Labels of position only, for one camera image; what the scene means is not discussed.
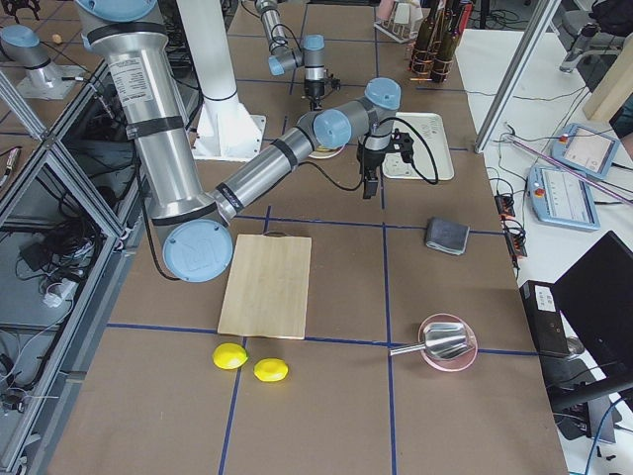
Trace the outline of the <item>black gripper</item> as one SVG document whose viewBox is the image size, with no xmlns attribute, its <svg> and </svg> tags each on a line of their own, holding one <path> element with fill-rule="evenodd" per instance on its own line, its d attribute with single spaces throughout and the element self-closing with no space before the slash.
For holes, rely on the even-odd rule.
<svg viewBox="0 0 633 475">
<path fill-rule="evenodd" d="M 321 110 L 321 102 L 325 95 L 324 79 L 305 79 L 304 96 L 310 101 L 310 110 L 313 112 Z"/>
<path fill-rule="evenodd" d="M 390 147 L 374 150 L 360 143 L 357 148 L 356 158 L 360 163 L 359 172 L 363 177 L 363 198 L 371 199 L 377 194 L 378 175 L 377 168 L 385 160 L 390 152 Z"/>
</svg>

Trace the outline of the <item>third robot base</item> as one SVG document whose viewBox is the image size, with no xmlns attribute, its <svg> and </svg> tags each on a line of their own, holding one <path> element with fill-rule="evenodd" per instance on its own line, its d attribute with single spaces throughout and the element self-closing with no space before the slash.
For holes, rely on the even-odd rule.
<svg viewBox="0 0 633 475">
<path fill-rule="evenodd" d="M 58 65 L 48 55 L 38 35 L 23 25 L 1 30 L 1 61 L 14 61 L 26 71 L 17 88 L 25 98 L 62 100 L 83 70 L 76 65 Z"/>
</svg>

